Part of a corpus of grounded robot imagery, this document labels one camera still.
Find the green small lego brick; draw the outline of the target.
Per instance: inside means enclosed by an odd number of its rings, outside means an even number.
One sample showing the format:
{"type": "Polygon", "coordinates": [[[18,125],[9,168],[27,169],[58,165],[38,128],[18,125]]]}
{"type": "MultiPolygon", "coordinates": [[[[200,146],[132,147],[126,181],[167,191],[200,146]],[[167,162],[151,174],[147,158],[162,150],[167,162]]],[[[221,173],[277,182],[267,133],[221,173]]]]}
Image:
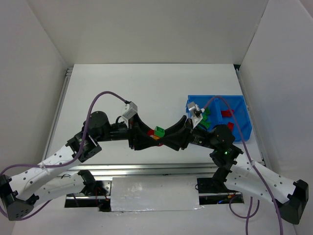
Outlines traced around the green small lego brick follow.
{"type": "Polygon", "coordinates": [[[154,129],[154,136],[162,138],[164,137],[164,135],[165,135],[165,130],[159,126],[156,126],[154,129]]]}

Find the green lego bricks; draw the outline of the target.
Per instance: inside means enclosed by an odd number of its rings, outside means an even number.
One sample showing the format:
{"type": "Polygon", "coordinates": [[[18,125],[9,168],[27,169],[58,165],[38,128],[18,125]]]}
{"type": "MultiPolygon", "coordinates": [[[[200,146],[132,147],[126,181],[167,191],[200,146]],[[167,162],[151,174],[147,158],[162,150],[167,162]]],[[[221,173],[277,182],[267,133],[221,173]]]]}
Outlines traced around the green lego bricks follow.
{"type": "Polygon", "coordinates": [[[209,110],[208,108],[206,108],[206,109],[204,110],[204,113],[205,113],[207,116],[211,115],[211,112],[210,112],[210,110],[209,110]]]}

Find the red arch lego piece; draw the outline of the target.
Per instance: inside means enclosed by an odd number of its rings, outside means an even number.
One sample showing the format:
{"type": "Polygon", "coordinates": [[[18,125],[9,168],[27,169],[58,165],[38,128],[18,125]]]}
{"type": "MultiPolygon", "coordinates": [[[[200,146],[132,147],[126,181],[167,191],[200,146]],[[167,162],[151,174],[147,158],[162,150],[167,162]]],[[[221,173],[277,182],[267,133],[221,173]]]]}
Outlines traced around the red arch lego piece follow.
{"type": "Polygon", "coordinates": [[[222,115],[222,117],[224,117],[224,118],[230,118],[230,117],[232,117],[232,115],[233,115],[233,113],[234,113],[234,110],[221,110],[221,115],[222,115]]]}

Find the red lego brick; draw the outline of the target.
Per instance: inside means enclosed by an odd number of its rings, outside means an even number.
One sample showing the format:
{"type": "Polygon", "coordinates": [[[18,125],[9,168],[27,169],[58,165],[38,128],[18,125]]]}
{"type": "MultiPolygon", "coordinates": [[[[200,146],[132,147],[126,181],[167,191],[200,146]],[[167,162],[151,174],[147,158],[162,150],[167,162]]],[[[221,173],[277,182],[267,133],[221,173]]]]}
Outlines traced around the red lego brick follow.
{"type": "Polygon", "coordinates": [[[232,129],[232,128],[234,127],[234,123],[228,122],[227,126],[228,126],[230,129],[232,129]]]}

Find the red flower lego piece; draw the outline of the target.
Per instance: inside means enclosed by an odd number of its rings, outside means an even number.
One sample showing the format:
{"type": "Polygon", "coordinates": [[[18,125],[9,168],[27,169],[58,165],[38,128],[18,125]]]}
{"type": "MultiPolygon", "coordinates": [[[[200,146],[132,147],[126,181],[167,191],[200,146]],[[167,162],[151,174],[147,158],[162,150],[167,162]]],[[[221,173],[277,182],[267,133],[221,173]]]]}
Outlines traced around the red flower lego piece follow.
{"type": "Polygon", "coordinates": [[[159,140],[160,138],[157,136],[154,136],[154,130],[149,130],[147,132],[147,135],[150,136],[151,138],[153,138],[154,140],[159,140]]]}

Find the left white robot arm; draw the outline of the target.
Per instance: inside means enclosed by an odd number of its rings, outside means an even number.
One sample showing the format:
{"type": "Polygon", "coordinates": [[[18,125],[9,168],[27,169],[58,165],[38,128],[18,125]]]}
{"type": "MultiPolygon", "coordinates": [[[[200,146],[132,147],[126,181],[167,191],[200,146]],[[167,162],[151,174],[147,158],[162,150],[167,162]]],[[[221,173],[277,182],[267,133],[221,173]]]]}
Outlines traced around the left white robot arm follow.
{"type": "Polygon", "coordinates": [[[69,139],[52,156],[37,165],[28,165],[27,170],[14,175],[0,175],[0,198],[4,208],[1,212],[10,221],[19,221],[35,215],[33,209],[45,206],[62,195],[81,193],[92,195],[99,189],[89,170],[80,170],[73,175],[66,171],[76,167],[98,154],[102,141],[128,140],[134,148],[133,136],[142,136],[138,149],[160,146],[160,137],[153,136],[151,128],[139,129],[138,116],[131,118],[130,125],[124,122],[110,124],[102,111],[93,112],[84,122],[82,131],[69,139]]]}

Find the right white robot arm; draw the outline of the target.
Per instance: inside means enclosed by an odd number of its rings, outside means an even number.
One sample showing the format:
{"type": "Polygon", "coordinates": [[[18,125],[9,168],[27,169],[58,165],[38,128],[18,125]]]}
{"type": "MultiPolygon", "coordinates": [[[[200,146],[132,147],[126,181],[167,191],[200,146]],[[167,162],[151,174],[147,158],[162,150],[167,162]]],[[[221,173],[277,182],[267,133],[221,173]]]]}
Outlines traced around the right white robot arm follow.
{"type": "Polygon", "coordinates": [[[191,119],[182,119],[165,130],[158,142],[176,151],[189,144],[212,149],[209,154],[218,167],[209,183],[216,190],[234,190],[259,200],[276,203],[281,218],[298,225],[309,199],[309,185],[303,180],[285,178],[248,158],[233,144],[235,138],[225,124],[211,131],[194,128],[191,119]]]}

